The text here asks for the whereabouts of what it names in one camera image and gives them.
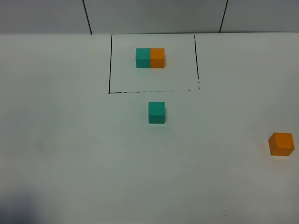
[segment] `orange block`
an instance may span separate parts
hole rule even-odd
[[[271,155],[288,156],[295,149],[291,133],[274,133],[269,138]]]
[[[150,67],[152,69],[163,69],[165,67],[164,48],[150,49]]]

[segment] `white wall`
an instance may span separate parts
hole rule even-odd
[[[299,32],[298,0],[228,0],[221,32]]]
[[[93,33],[219,32],[226,0],[85,0]]]
[[[90,33],[82,0],[1,0],[0,34]]]

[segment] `pair of cubes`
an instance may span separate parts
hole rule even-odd
[[[149,124],[165,124],[165,102],[149,102]]]
[[[164,67],[164,48],[136,48],[136,68],[162,69]]]
[[[268,142],[271,155],[288,156],[295,149],[291,133],[274,133]]]

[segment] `white table surface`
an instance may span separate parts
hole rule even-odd
[[[63,224],[298,222],[298,150],[267,139],[299,144],[299,34],[195,37],[200,90],[108,94],[110,35],[0,36],[0,205],[28,194]]]

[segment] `teal block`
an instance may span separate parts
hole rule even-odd
[[[149,102],[149,124],[165,123],[165,102]]]
[[[150,69],[150,48],[136,48],[136,68]]]

